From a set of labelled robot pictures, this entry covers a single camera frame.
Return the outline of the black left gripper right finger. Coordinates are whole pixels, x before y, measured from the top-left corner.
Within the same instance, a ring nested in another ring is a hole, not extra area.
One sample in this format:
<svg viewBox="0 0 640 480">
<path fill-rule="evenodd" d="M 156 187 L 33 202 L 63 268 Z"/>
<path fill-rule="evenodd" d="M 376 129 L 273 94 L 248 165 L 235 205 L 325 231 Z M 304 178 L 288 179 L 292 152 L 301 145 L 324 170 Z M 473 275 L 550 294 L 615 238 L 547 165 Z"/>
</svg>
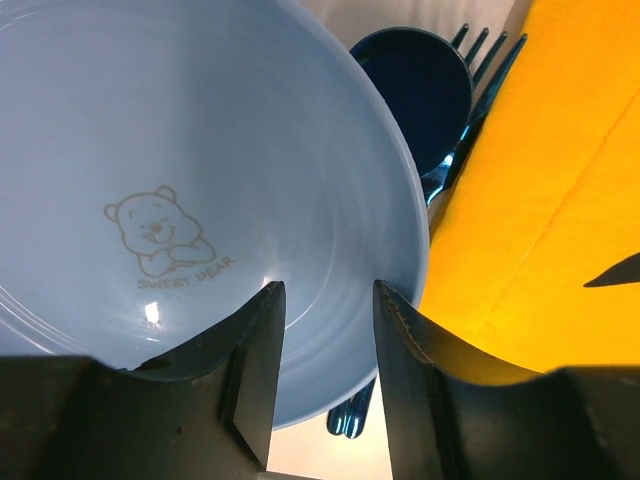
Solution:
<svg viewBox="0 0 640 480">
<path fill-rule="evenodd" d="M 635 479 L 639 370 L 540 374 L 420 314 L 384 281 L 373 321 L 397 479 Z"/>
</svg>

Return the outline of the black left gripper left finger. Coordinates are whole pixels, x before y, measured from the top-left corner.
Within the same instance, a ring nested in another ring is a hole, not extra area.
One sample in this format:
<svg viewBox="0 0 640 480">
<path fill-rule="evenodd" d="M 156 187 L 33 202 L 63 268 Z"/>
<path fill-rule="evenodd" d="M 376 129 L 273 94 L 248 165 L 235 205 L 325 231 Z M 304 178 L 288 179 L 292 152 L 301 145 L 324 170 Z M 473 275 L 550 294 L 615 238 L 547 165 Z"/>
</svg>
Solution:
<svg viewBox="0 0 640 480">
<path fill-rule="evenodd" d="M 135 370 L 81 356 L 1 360 L 5 479 L 256 479 L 267 467 L 286 311 L 263 287 Z"/>
</svg>

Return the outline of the yellow Pikachu cloth placemat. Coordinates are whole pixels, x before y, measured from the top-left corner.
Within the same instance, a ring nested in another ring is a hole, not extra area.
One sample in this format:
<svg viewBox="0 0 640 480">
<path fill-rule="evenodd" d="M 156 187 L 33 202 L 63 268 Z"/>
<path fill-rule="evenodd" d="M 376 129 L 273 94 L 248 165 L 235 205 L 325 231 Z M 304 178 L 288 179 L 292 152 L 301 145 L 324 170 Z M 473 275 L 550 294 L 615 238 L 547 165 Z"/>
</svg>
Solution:
<svg viewBox="0 0 640 480">
<path fill-rule="evenodd" d="M 536 1 L 420 310 L 538 372 L 639 360 L 639 5 Z"/>
</svg>

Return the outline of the light blue plate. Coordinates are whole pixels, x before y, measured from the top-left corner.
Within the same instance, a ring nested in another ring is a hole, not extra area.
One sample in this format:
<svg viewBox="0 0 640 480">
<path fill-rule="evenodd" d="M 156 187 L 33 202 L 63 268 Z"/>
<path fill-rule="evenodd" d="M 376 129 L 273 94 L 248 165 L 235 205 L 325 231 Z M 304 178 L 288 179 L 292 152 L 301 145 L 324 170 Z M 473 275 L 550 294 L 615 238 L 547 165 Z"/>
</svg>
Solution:
<svg viewBox="0 0 640 480">
<path fill-rule="evenodd" d="M 377 373 L 428 228 L 385 102 L 294 1 L 1 5 L 1 351 L 133 369 L 286 287 L 273 424 Z"/>
</svg>

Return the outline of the blue metallic fork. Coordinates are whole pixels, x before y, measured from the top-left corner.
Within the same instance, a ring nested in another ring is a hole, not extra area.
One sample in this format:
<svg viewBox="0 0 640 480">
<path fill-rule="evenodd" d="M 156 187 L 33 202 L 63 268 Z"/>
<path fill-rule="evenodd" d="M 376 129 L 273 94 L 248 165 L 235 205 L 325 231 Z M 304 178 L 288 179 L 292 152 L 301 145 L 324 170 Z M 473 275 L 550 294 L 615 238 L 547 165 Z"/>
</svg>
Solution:
<svg viewBox="0 0 640 480">
<path fill-rule="evenodd" d="M 492 104 L 528 39 L 526 34 L 522 34 L 504 58 L 498 60 L 496 57 L 508 38 L 507 32 L 501 32 L 487 51 L 480 65 L 477 68 L 473 68 L 471 64 L 488 35 L 489 30 L 483 28 L 466 53 L 461 53 L 459 50 L 471 75 L 471 109 L 466 122 L 463 124 L 462 132 L 457 135 L 457 141 L 453 149 L 446 154 L 439 165 L 439 169 L 427 176 L 427 187 L 422 187 L 431 223 L 435 223 L 438 215 L 443 212 L 442 199 L 452 189 L 460 175 L 462 167 L 465 165 L 479 137 Z"/>
</svg>

